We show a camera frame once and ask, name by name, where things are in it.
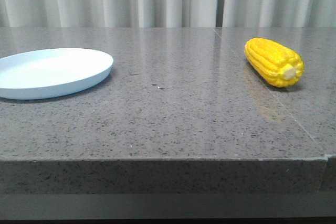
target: countertop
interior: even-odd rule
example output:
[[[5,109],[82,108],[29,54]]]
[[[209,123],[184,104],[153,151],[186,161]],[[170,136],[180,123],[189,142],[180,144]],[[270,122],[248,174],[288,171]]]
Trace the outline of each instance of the countertop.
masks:
[[[295,86],[261,79],[244,55],[253,37],[301,55]],[[2,194],[335,191],[335,41],[335,28],[0,28],[0,58],[114,58],[85,91],[0,99]]]

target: corn cob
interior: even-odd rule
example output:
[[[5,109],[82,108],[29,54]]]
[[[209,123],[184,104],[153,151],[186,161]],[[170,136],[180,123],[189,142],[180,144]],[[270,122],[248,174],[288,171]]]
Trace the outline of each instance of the corn cob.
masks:
[[[249,40],[245,45],[245,55],[259,74],[275,87],[294,85],[305,70],[296,52],[269,39]]]

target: white plate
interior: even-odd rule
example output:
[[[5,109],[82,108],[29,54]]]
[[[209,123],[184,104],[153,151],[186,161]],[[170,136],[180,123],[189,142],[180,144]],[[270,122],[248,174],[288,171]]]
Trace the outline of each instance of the white plate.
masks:
[[[75,93],[105,79],[113,58],[83,48],[45,49],[0,59],[0,97],[43,99]]]

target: table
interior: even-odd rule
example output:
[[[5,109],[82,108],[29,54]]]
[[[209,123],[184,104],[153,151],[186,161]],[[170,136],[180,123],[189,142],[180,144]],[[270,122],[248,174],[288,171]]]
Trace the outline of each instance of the table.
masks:
[[[262,80],[253,37],[298,52],[300,82]],[[335,215],[335,41],[335,28],[0,28],[1,58],[114,58],[88,90],[0,99],[0,219]]]

